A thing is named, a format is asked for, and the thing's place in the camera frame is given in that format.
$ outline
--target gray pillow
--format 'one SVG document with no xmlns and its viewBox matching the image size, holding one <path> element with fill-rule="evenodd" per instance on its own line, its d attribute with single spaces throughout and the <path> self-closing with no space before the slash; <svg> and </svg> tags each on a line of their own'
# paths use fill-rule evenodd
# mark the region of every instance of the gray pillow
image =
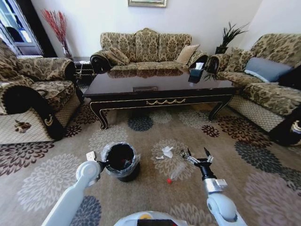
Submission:
<svg viewBox="0 0 301 226">
<path fill-rule="evenodd" d="M 264 58 L 252 57 L 246 64 L 245 73 L 253 75 L 264 82 L 275 82 L 279 77 L 293 68 Z"/>
</svg>

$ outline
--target dark wooden coffee table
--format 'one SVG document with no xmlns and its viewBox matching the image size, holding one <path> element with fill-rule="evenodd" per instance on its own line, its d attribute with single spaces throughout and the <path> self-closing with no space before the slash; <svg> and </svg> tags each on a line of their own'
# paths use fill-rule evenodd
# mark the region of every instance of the dark wooden coffee table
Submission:
<svg viewBox="0 0 301 226">
<path fill-rule="evenodd" d="M 91 99 L 90 107 L 99 118 L 101 129 L 107 129 L 103 111 L 108 109 L 217 103 L 209 114 L 212 121 L 239 89 L 231 81 L 207 80 L 204 75 L 196 82 L 187 73 L 165 71 L 161 74 L 148 70 L 135 76 L 131 73 L 118 75 L 115 71 L 97 75 L 84 97 Z"/>
</svg>

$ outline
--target floral rug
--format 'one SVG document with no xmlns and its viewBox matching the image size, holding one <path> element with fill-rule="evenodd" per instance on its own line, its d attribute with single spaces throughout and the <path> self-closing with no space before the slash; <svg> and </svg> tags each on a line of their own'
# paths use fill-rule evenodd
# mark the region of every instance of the floral rug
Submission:
<svg viewBox="0 0 301 226">
<path fill-rule="evenodd" d="M 301 149 L 282 147 L 251 122 L 223 109 L 208 121 L 209 105 L 107 111 L 110 127 L 89 109 L 88 100 L 72 119 L 65 138 L 0 146 L 0 225 L 39 226 L 75 181 L 86 153 L 100 157 L 110 142 L 126 141 L 141 154 L 136 180 L 121 182 L 105 171 L 85 190 L 73 226 L 112 226 L 129 214 L 154 210 L 195 226 L 216 225 L 206 207 L 198 168 L 179 155 L 189 149 L 198 158 L 204 147 L 214 156 L 212 171 L 226 179 L 225 194 L 250 226 L 300 225 Z M 162 148 L 174 147 L 173 157 L 157 160 Z M 166 182 L 184 163 L 172 184 Z"/>
</svg>

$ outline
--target vase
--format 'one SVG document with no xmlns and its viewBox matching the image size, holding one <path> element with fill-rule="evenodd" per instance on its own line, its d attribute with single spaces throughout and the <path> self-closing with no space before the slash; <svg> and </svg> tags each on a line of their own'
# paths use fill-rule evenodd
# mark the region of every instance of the vase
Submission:
<svg viewBox="0 0 301 226">
<path fill-rule="evenodd" d="M 68 44 L 65 40 L 62 42 L 62 49 L 63 49 L 63 53 L 64 53 L 66 58 L 72 58 L 72 55 L 71 55 L 71 53 L 69 51 L 69 48 L 68 48 Z"/>
<path fill-rule="evenodd" d="M 215 54 L 224 54 L 226 52 L 227 48 L 228 47 L 218 46 L 218 47 L 216 47 Z"/>
</svg>

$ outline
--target sofa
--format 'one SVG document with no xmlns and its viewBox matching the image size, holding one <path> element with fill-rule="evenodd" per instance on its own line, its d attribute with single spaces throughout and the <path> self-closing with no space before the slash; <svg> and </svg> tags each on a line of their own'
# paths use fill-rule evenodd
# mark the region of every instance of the sofa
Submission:
<svg viewBox="0 0 301 226">
<path fill-rule="evenodd" d="M 0 144 L 59 140 L 83 101 L 67 58 L 17 58 L 0 40 Z"/>
<path fill-rule="evenodd" d="M 102 50 L 90 60 L 95 73 L 109 72 L 111 77 L 162 76 L 182 74 L 181 69 L 194 67 L 196 62 L 206 62 L 208 55 L 195 51 L 186 65 L 175 62 L 184 46 L 191 44 L 189 34 L 159 34 L 144 28 L 134 34 L 105 32 L 100 35 Z M 110 48 L 122 51 L 130 63 L 117 65 L 108 57 Z"/>
<path fill-rule="evenodd" d="M 209 58 L 206 69 L 220 79 L 227 79 L 241 92 L 229 106 L 269 133 L 284 145 L 298 143 L 292 125 L 301 121 L 301 91 L 277 82 L 265 83 L 244 73 L 251 57 L 265 58 L 296 68 L 301 65 L 301 34 L 265 34 L 250 50 L 235 49 L 232 54 L 216 54 Z"/>
</svg>

